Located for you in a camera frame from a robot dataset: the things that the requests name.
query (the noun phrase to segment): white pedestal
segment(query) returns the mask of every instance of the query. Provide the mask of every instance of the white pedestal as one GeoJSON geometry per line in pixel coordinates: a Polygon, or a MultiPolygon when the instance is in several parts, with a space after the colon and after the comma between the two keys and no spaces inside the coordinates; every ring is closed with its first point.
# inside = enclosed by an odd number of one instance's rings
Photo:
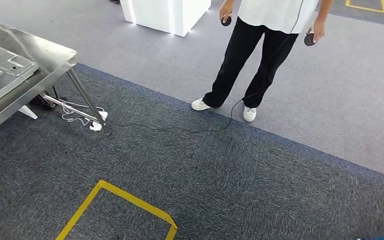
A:
{"type": "Polygon", "coordinates": [[[128,22],[184,37],[211,0],[121,0],[121,6],[128,22]]]}

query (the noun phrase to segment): yellow tape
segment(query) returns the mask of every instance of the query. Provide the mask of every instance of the yellow tape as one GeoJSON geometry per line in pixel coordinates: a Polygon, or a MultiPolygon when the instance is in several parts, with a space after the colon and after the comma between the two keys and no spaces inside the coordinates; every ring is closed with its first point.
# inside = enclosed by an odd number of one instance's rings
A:
{"type": "Polygon", "coordinates": [[[120,198],[123,198],[130,203],[140,207],[141,209],[159,217],[160,219],[166,221],[168,224],[171,225],[170,229],[168,230],[168,234],[165,237],[165,240],[173,240],[178,227],[176,226],[173,219],[170,217],[169,214],[167,214],[165,211],[162,211],[151,204],[133,196],[132,194],[121,190],[120,188],[104,181],[99,180],[98,183],[95,185],[95,187],[90,191],[89,195],[87,195],[86,199],[83,201],[83,203],[78,207],[77,211],[75,211],[74,215],[71,217],[71,219],[67,222],[67,225],[62,229],[62,231],[59,233],[59,235],[55,238],[55,240],[63,240],[67,234],[69,234],[70,230],[74,227],[77,220],[79,220],[80,216],[83,214],[83,212],[86,210],[86,208],[91,204],[92,199],[98,194],[100,189],[105,189],[120,198]]]}
{"type": "Polygon", "coordinates": [[[351,5],[350,1],[351,0],[345,0],[345,6],[350,7],[350,8],[362,9],[362,10],[367,10],[367,11],[372,11],[372,12],[384,14],[384,0],[380,0],[380,5],[382,6],[381,10],[374,9],[374,8],[369,8],[369,7],[351,5]]]}

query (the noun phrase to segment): metal table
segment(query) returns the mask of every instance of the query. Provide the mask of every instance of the metal table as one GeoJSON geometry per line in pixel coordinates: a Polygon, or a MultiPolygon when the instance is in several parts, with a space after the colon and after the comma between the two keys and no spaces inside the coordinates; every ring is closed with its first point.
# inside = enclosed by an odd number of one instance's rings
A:
{"type": "Polygon", "coordinates": [[[61,101],[44,94],[44,91],[54,85],[63,74],[68,73],[94,116],[70,106],[67,109],[101,124],[106,134],[111,133],[73,70],[73,66],[79,62],[75,50],[1,23],[0,47],[38,64],[38,70],[33,76],[0,98],[0,124],[39,94],[49,102],[62,105],[61,101]]]}

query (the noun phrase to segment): gray carpet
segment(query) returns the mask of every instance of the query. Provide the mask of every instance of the gray carpet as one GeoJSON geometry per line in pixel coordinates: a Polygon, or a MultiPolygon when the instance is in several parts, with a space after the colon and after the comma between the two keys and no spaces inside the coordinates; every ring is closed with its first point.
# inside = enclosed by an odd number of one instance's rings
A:
{"type": "MultiPolygon", "coordinates": [[[[166,211],[175,239],[384,236],[384,175],[78,65],[113,135],[61,120],[61,109],[0,126],[0,240],[52,240],[99,179],[166,211]]],[[[60,96],[81,103],[67,77],[60,96]]],[[[169,225],[101,191],[66,239],[164,239],[169,225]]]]}

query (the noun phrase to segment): white sneaker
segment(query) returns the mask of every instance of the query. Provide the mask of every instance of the white sneaker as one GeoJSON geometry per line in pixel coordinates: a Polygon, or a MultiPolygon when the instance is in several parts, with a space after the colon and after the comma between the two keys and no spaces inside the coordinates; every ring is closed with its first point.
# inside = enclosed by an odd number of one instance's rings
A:
{"type": "Polygon", "coordinates": [[[257,108],[245,107],[243,110],[243,119],[247,122],[252,122],[256,119],[257,108]]]}
{"type": "Polygon", "coordinates": [[[205,109],[210,109],[211,107],[205,104],[205,102],[201,98],[192,102],[192,108],[196,111],[202,111],[205,109]]]}

